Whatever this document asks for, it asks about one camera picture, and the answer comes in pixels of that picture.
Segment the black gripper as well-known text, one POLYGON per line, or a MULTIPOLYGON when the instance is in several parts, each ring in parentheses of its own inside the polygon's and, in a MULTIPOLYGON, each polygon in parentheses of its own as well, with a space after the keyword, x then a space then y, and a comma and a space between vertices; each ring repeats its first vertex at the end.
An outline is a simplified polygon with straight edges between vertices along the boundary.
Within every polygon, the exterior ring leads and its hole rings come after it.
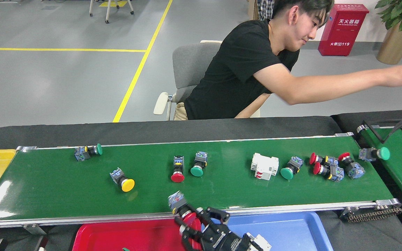
POLYGON ((257 251, 250 233, 242 237, 228 226, 230 214, 213 207, 198 207, 198 218, 184 221, 176 218, 180 226, 181 242, 186 251, 257 251))

